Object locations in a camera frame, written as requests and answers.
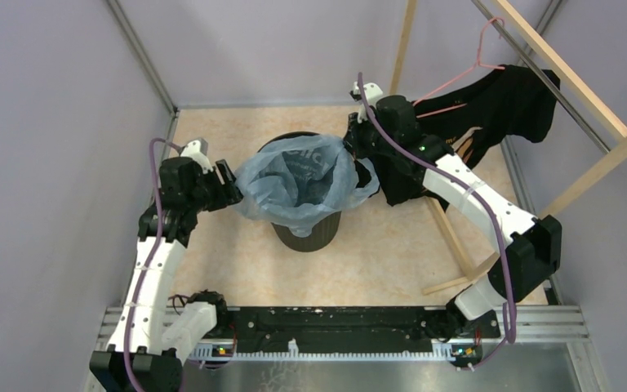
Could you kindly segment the light blue plastic trash bag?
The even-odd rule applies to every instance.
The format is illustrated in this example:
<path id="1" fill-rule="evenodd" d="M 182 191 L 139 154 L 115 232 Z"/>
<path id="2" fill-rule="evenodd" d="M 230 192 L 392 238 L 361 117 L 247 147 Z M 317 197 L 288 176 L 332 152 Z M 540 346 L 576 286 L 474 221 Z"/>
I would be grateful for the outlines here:
<path id="1" fill-rule="evenodd" d="M 299 238 L 337 212 L 356 208 L 380 189 L 368 158 L 356 160 L 333 135 L 273 140 L 235 172 L 247 219 L 267 221 Z"/>

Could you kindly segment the black plastic trash bin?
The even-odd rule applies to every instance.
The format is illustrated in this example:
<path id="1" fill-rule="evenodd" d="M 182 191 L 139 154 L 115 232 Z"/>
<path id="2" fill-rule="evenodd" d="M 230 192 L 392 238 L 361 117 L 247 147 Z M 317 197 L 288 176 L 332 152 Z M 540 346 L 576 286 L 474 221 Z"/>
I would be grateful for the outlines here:
<path id="1" fill-rule="evenodd" d="M 256 155 L 247 186 L 256 217 L 268 221 L 287 247 L 315 252 L 336 236 L 350 163 L 341 142 L 309 131 L 272 139 Z"/>

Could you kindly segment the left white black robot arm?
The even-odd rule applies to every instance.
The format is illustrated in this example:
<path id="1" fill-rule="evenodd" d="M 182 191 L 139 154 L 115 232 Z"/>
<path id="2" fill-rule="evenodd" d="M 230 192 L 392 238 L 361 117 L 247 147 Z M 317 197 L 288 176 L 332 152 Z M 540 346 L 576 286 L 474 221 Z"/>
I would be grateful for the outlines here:
<path id="1" fill-rule="evenodd" d="M 185 362 L 205 336 L 219 337 L 229 316 L 217 297 L 191 300 L 170 326 L 167 302 L 198 214 L 242 201 L 229 164 L 210 169 L 188 157 L 168 158 L 153 176 L 155 199 L 139 219 L 136 263 L 121 317 L 89 368 L 106 391 L 177 391 Z"/>

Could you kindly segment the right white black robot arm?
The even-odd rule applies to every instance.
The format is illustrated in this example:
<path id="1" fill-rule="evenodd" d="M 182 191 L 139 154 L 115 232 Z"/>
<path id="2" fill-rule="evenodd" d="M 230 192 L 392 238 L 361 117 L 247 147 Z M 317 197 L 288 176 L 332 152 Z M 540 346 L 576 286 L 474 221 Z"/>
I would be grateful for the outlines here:
<path id="1" fill-rule="evenodd" d="M 373 93 L 349 116 L 344 143 L 355 158 L 368 158 L 389 205 L 439 198 L 475 224 L 499 253 L 488 273 L 447 304 L 446 325 L 468 336 L 479 318 L 510 307 L 560 267 L 562 226 L 553 216 L 537 218 L 514 206 L 481 181 L 444 139 L 422 135 L 413 104 L 404 96 Z"/>

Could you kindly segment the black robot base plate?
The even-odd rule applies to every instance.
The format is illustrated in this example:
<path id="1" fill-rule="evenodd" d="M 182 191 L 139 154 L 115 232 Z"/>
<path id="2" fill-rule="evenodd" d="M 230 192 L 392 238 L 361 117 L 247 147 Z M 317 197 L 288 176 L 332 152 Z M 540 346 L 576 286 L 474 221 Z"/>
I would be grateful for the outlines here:
<path id="1" fill-rule="evenodd" d="M 482 329 L 444 308 L 421 306 L 242 307 L 218 313 L 207 338 L 236 344 L 239 354 L 427 352 L 434 341 L 474 339 Z"/>

